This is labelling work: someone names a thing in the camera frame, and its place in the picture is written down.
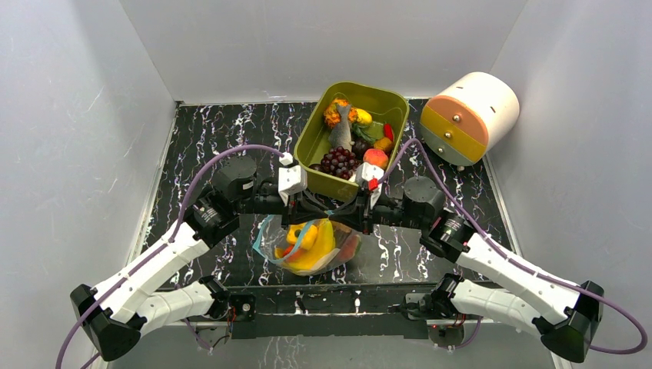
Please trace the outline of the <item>yellow bell pepper toy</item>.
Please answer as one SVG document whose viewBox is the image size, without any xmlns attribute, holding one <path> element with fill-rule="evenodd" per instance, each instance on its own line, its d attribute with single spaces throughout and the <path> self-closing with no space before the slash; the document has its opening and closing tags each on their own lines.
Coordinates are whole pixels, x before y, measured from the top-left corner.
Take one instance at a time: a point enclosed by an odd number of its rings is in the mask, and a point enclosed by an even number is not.
<svg viewBox="0 0 652 369">
<path fill-rule="evenodd" d="M 313 248 L 318 236 L 318 227 L 314 224 L 302 223 L 291 225 L 286 235 L 286 242 L 298 245 L 305 251 Z"/>
</svg>

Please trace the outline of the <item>watermelon slice toy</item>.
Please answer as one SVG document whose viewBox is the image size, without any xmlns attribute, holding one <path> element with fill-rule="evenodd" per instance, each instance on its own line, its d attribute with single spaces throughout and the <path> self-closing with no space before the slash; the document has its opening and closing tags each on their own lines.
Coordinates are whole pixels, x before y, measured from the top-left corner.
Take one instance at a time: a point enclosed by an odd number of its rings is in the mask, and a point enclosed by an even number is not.
<svg viewBox="0 0 652 369">
<path fill-rule="evenodd" d="M 357 254 L 360 244 L 361 236 L 359 234 L 349 235 L 340 247 L 337 260 L 341 263 L 350 261 Z"/>
</svg>

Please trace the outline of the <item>yellow banana toy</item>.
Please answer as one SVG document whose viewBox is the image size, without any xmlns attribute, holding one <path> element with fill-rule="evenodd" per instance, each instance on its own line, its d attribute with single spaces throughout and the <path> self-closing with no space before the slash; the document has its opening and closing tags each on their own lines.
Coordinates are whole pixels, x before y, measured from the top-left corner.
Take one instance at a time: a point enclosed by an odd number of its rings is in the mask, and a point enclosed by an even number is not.
<svg viewBox="0 0 652 369">
<path fill-rule="evenodd" d="M 311 224 L 318 227 L 318 236 L 313 248 L 309 251 L 305 251 L 301 260 L 291 263 L 283 261 L 283 250 L 289 246 L 286 240 L 286 245 L 284 247 L 276 247 L 274 249 L 275 259 L 281 260 L 281 266 L 296 275 L 316 274 L 328 262 L 330 262 L 339 251 L 339 249 L 336 248 L 334 227 L 331 221 L 328 219 L 321 219 L 313 221 Z"/>
</svg>

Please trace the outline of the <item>clear zip top bag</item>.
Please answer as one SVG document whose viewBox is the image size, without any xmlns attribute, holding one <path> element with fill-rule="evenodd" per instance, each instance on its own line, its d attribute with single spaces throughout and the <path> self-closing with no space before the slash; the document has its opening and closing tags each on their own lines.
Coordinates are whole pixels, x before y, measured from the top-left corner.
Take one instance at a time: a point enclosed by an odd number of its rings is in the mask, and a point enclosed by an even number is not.
<svg viewBox="0 0 652 369">
<path fill-rule="evenodd" d="M 269 215 L 252 247 L 269 263 L 292 274 L 313 276 L 346 264 L 361 245 L 360 232 L 327 218 L 283 227 L 280 215 Z"/>
</svg>

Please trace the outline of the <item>red chili toy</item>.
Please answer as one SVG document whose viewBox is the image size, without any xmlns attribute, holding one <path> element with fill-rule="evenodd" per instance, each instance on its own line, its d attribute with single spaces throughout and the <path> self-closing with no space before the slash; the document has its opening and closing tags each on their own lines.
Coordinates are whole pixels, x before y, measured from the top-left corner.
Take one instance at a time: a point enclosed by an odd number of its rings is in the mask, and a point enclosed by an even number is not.
<svg viewBox="0 0 652 369">
<path fill-rule="evenodd" d="M 291 244 L 283 250 L 283 261 L 287 263 L 299 261 L 304 256 L 304 253 L 305 251 L 303 248 L 295 248 L 294 245 Z"/>
</svg>

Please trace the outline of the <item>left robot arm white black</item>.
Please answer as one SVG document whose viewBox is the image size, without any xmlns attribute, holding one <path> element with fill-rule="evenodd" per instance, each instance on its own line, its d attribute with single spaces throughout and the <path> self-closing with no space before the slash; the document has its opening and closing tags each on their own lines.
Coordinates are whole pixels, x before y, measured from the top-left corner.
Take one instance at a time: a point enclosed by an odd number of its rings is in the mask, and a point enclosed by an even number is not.
<svg viewBox="0 0 652 369">
<path fill-rule="evenodd" d="M 169 292 L 160 287 L 237 231 L 243 214 L 277 215 L 284 226 L 326 217 L 307 191 L 305 170 L 288 153 L 273 179 L 258 180 L 256 162 L 246 156 L 228 158 L 211 179 L 207 172 L 199 171 L 178 219 L 147 251 L 109 279 L 73 290 L 78 321 L 103 360 L 124 356 L 143 336 L 176 321 L 222 320 L 235 312 L 231 292 L 216 278 Z"/>
</svg>

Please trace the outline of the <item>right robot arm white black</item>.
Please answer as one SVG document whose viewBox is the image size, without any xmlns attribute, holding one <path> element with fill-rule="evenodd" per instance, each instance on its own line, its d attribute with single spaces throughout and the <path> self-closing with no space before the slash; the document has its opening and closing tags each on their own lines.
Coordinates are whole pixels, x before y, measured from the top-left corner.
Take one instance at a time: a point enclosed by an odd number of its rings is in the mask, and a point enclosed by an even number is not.
<svg viewBox="0 0 652 369">
<path fill-rule="evenodd" d="M 438 258 L 474 270 L 496 283 L 486 288 L 457 274 L 446 273 L 430 293 L 408 293 L 390 307 L 411 320 L 475 315 L 508 324 L 539 337 L 558 357 L 585 361 L 602 318 L 596 296 L 601 286 L 586 281 L 587 294 L 569 281 L 552 276 L 514 252 L 475 231 L 460 215 L 444 207 L 444 193 L 426 177 L 404 184 L 401 198 L 390 198 L 378 186 L 363 185 L 355 198 L 329 218 L 362 233 L 376 225 L 416 229 L 420 244 Z"/>
</svg>

